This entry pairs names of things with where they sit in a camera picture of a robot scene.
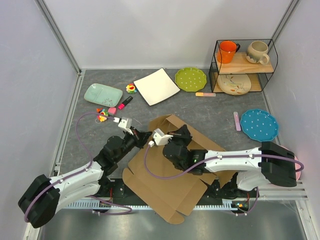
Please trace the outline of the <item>brown cardboard box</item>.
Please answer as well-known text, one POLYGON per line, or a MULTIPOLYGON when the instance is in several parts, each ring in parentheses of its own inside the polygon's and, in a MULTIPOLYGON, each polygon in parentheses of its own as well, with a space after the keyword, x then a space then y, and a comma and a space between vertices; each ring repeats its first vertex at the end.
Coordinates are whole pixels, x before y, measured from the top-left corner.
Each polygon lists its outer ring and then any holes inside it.
POLYGON ((178 225, 184 222, 207 190, 218 178, 224 186, 233 176, 233 171, 219 171, 196 176, 180 170, 163 156, 163 146, 142 149, 128 162, 122 179, 138 197, 149 205, 167 223, 178 225))

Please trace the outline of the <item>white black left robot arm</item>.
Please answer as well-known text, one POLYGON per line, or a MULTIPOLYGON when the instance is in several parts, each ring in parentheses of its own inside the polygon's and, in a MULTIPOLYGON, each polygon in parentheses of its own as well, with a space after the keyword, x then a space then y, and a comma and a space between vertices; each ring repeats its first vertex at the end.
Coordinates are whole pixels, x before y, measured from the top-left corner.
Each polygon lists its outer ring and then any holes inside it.
POLYGON ((104 197, 111 188, 111 175, 133 148, 142 148, 150 131, 126 132, 123 137, 111 136, 92 161, 59 176, 37 176, 18 201, 24 220, 37 229, 47 224, 54 215, 84 197, 104 197))

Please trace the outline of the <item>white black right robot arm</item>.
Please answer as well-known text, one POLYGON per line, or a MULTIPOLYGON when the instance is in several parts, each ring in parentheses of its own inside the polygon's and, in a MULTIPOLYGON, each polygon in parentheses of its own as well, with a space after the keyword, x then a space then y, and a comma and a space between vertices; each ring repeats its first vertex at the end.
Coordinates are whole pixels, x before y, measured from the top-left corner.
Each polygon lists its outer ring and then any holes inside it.
POLYGON ((286 188, 297 185, 295 154, 270 141, 240 151, 188 149, 192 135, 186 125, 154 139, 163 146, 162 154, 177 170, 196 176, 235 171, 236 180, 229 184, 235 197, 267 184, 286 188))

